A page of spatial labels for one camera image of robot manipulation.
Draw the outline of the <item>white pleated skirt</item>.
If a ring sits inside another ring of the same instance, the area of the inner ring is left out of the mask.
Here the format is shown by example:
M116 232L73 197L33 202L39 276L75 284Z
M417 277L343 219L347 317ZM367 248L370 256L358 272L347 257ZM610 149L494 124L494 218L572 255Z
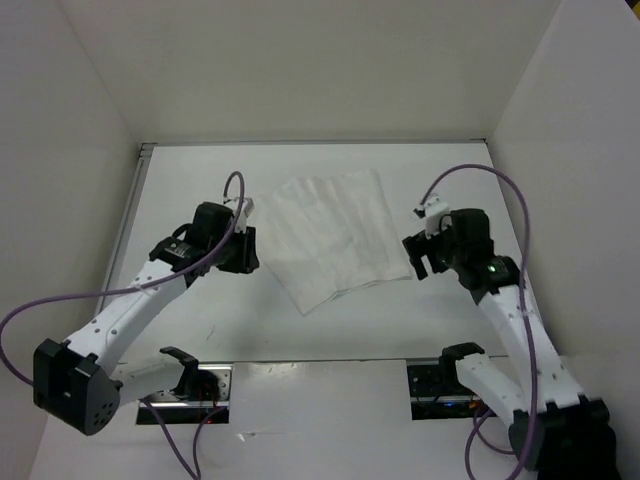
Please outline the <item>white pleated skirt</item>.
M294 177L255 205L258 257L301 315L355 290L412 276L373 169Z

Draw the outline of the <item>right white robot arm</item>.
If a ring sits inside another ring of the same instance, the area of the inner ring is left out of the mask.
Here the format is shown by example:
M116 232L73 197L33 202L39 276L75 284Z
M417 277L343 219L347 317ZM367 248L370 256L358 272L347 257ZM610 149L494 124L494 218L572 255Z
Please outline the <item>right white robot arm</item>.
M588 398L565 367L532 308L521 270L495 253L486 213L431 203L415 214L425 227L402 244L418 279L455 272L496 330L517 375L509 379L479 345L467 342L443 349L442 388L467 388L479 396L506 426L523 469L538 478L619 478L608 408Z

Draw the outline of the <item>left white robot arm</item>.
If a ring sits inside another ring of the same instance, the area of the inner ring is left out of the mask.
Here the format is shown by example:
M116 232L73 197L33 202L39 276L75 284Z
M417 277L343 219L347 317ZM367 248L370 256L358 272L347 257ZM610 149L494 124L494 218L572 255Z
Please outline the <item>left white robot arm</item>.
M203 202L191 222L160 241L131 283L131 293L113 300L62 342L43 341L34 352L36 406L86 436L101 431L118 408L168 391L192 397L210 374L185 351L166 346L141 363L121 361L146 327L193 283L216 268L250 274L259 266L256 230L247 220L252 199Z

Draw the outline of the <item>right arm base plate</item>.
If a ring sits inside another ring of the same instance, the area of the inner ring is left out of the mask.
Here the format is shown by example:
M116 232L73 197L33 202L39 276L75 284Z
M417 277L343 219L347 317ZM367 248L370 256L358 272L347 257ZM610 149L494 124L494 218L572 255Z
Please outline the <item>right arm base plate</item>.
M413 421L465 419L483 406L466 387L444 378L437 361L407 363Z

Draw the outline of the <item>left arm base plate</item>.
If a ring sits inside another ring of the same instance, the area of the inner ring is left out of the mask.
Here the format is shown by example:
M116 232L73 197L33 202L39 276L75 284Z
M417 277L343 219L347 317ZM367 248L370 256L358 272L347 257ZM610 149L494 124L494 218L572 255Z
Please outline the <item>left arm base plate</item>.
M167 425L227 424L233 366L205 363L199 367L194 390L186 396L160 391L149 397L149 403Z

